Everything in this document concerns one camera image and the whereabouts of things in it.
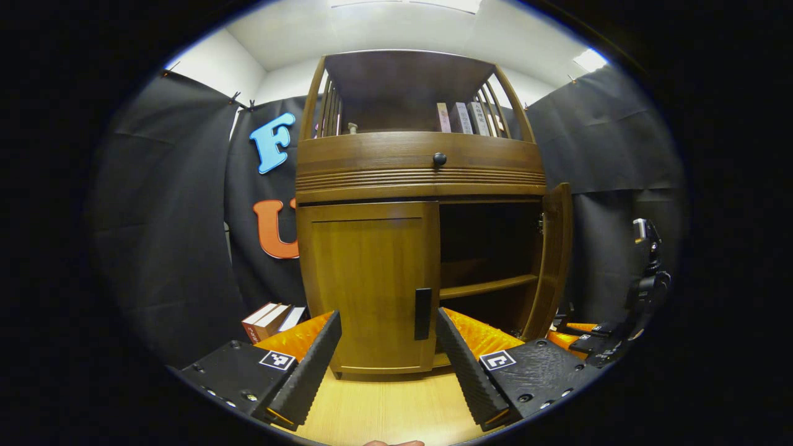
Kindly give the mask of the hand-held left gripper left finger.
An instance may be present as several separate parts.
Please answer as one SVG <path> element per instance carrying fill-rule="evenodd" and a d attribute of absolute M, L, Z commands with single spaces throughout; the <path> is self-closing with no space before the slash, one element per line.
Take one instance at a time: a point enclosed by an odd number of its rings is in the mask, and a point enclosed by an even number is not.
<path fill-rule="evenodd" d="M 306 422 L 341 336 L 334 310 L 258 344 L 229 341 L 175 375 L 236 413 L 295 431 Z"/>

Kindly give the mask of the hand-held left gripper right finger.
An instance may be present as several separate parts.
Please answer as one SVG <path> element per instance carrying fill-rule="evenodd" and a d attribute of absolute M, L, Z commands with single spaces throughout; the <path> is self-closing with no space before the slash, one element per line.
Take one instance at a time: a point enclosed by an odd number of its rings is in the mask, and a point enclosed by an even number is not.
<path fill-rule="evenodd" d="M 545 337 L 519 341 L 447 308 L 438 308 L 436 321 L 468 410 L 485 432 L 540 417 L 605 372 Z"/>

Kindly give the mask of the wooden cabinet door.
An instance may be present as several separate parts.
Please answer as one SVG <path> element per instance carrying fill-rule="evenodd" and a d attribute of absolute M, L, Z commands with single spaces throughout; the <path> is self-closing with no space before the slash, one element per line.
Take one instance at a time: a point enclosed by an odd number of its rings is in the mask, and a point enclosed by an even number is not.
<path fill-rule="evenodd" d="M 392 201 L 297 209 L 305 296 L 313 315 L 340 312 L 337 376 L 428 372 L 440 291 L 440 206 Z M 432 288 L 429 338 L 414 340 L 414 291 Z"/>
<path fill-rule="evenodd" d="M 572 193 L 560 183 L 543 197 L 543 251 L 532 308 L 523 330 L 527 341 L 546 336 L 566 286 L 573 244 Z"/>

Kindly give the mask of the black door handle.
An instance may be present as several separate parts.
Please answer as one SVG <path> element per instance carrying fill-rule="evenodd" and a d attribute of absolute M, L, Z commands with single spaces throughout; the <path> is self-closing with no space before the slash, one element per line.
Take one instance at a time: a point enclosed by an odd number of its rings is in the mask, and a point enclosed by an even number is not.
<path fill-rule="evenodd" d="M 414 340 L 429 338 L 432 310 L 432 288 L 417 288 L 414 291 Z"/>

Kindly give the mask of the wooden double-door shoe cabinet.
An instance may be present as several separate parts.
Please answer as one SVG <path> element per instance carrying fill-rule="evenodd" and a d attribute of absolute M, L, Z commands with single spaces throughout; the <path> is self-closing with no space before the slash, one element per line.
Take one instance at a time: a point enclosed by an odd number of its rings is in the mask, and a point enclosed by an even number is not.
<path fill-rule="evenodd" d="M 497 63 L 408 49 L 326 55 L 315 69 L 299 144 L 348 135 L 349 122 L 359 125 L 357 134 L 442 133 L 436 104 L 445 102 L 450 110 L 454 102 L 464 102 L 468 109 L 473 101 L 482 104 L 491 138 L 538 146 L 519 97 Z M 547 180 L 544 161 L 543 169 L 540 173 L 441 166 L 300 174 L 296 166 L 296 220 L 301 206 L 437 201 L 440 290 L 524 274 L 538 277 L 543 235 L 537 231 L 537 218 L 544 195 L 557 186 Z M 450 308 L 526 341 L 523 330 L 536 286 L 534 282 L 439 299 L 438 308 Z M 433 313 L 435 334 L 438 308 Z M 431 370 L 447 364 L 436 335 Z"/>

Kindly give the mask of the red white book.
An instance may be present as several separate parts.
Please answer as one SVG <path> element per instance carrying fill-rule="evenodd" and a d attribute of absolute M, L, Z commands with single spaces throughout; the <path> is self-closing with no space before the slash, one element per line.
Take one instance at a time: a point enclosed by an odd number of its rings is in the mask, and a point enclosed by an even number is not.
<path fill-rule="evenodd" d="M 257 344 L 270 336 L 266 328 L 258 327 L 256 324 L 278 307 L 280 307 L 278 303 L 266 303 L 243 319 L 242 327 L 252 344 Z"/>

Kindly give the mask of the wooden inner shelf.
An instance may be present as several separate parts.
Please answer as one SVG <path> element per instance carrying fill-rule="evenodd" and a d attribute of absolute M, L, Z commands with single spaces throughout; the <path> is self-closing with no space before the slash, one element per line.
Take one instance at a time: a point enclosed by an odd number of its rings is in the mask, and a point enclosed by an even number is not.
<path fill-rule="evenodd" d="M 486 294 L 488 292 L 507 290 L 516 286 L 524 286 L 537 281 L 537 276 L 533 276 L 532 274 L 524 274 L 524 276 L 514 276 L 506 279 L 473 283 L 465 286 L 448 286 L 440 290 L 439 298 L 441 300 L 447 300 L 456 299 L 457 297 Z"/>

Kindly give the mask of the black backdrop cloth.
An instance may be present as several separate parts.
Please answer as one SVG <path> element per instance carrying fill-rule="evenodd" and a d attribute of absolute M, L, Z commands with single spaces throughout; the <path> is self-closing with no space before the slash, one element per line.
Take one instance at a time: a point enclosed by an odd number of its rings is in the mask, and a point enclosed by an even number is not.
<path fill-rule="evenodd" d="M 243 336 L 266 303 L 303 307 L 298 259 L 261 248 L 254 205 L 294 195 L 295 160 L 260 174 L 248 135 L 281 114 L 302 118 L 306 97 L 252 111 L 174 74 L 152 80 L 118 114 L 99 147 L 87 212 L 97 261 L 144 344 L 175 367 Z M 645 217 L 677 270 L 688 231 L 682 162 L 660 113 L 622 73 L 603 68 L 528 105 L 551 179 L 570 180 L 573 290 L 598 316 L 616 312 L 629 276 L 631 221 Z"/>

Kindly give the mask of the grey book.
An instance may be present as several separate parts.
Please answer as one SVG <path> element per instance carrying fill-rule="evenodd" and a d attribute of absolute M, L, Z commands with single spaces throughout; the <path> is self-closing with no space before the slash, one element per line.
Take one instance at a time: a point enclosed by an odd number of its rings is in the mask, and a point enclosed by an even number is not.
<path fill-rule="evenodd" d="M 474 134 L 473 125 L 464 102 L 454 102 L 449 110 L 449 121 L 454 133 Z"/>

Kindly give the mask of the large ceiling light panel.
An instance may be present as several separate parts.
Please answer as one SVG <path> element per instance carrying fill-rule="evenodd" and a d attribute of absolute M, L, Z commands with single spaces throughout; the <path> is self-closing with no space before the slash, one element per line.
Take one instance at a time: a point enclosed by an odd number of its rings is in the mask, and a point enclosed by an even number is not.
<path fill-rule="evenodd" d="M 362 4 L 413 4 L 428 7 L 451 9 L 451 11 L 477 14 L 484 0 L 326 0 L 331 8 Z"/>

